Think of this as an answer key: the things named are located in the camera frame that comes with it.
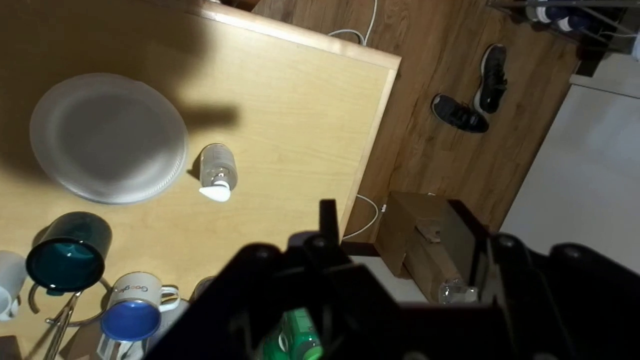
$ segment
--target white cable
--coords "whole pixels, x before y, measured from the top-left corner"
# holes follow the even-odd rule
[[[380,218],[380,208],[378,208],[378,203],[375,203],[374,199],[370,199],[370,198],[365,198],[365,195],[361,195],[361,194],[355,194],[355,198],[368,201],[368,203],[374,208],[374,218],[371,218],[370,221],[365,221],[365,226],[361,226],[359,229],[355,229],[355,231],[352,231],[352,234],[345,234],[341,239],[355,238],[357,234],[363,234],[363,231],[365,231],[368,228],[371,228],[371,226],[378,221],[378,218]]]
[[[357,41],[361,45],[368,45],[368,40],[371,36],[371,30],[374,30],[374,24],[375,24],[375,17],[378,17],[378,0],[374,0],[374,8],[371,8],[371,17],[368,20],[368,27],[365,27],[365,34],[353,30],[353,27],[338,27],[333,31],[329,31],[329,36],[335,36],[335,34],[353,34],[357,36]]]

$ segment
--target white cup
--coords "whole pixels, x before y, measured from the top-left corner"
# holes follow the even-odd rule
[[[124,360],[124,357],[132,357],[130,352],[134,349],[134,343],[137,342],[118,342],[108,338],[105,333],[99,335],[99,343],[95,354],[101,360]]]
[[[99,325],[110,339],[137,342],[157,329],[159,311],[174,310],[177,303],[175,286],[162,286],[150,272],[127,272],[115,280]]]
[[[0,322],[7,322],[18,316],[18,293],[23,280],[23,258],[16,252],[0,250]]]

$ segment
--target black cup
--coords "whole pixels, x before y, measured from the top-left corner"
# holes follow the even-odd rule
[[[56,218],[25,255],[25,272],[48,293],[80,291],[104,274],[110,226],[95,213]]]

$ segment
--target black object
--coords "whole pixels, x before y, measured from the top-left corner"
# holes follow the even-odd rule
[[[447,122],[464,131],[485,131],[487,122],[483,115],[471,107],[458,103],[450,95],[433,95],[431,112],[441,120]]]
[[[480,64],[481,83],[475,92],[474,105],[477,112],[494,114],[499,107],[499,99],[506,92],[504,77],[506,48],[499,44],[490,45]]]
[[[56,218],[25,255],[25,272],[48,293],[81,291],[104,274],[110,226],[89,211]]]
[[[338,244],[321,203],[319,231],[241,248],[148,357],[258,355],[281,311],[305,306],[325,357],[636,357],[640,278],[589,248],[550,255],[517,238],[477,238],[469,284],[480,303],[399,307]]]

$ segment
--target cardboard box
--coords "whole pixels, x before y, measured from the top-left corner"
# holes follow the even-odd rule
[[[375,250],[392,274],[411,278],[435,302],[441,282],[469,284],[475,238],[483,234],[462,201],[392,191]]]

